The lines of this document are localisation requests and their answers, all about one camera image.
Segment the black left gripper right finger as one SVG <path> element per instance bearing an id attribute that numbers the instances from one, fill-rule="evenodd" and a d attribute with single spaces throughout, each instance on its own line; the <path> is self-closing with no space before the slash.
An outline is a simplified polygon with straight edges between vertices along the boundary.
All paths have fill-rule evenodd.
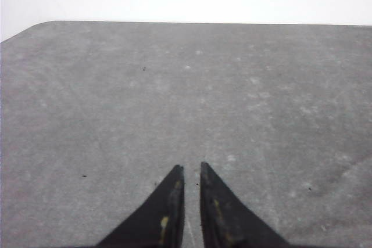
<path id="1" fill-rule="evenodd" d="M 205 247 L 289 247 L 239 200 L 207 162 L 201 163 L 200 214 Z"/>

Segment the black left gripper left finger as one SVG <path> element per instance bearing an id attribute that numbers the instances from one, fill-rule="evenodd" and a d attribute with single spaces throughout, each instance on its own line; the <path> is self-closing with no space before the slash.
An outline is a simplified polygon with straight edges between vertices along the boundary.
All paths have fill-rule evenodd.
<path id="1" fill-rule="evenodd" d="M 181 247 L 184 218 L 184 169 L 176 165 L 97 247 Z"/>

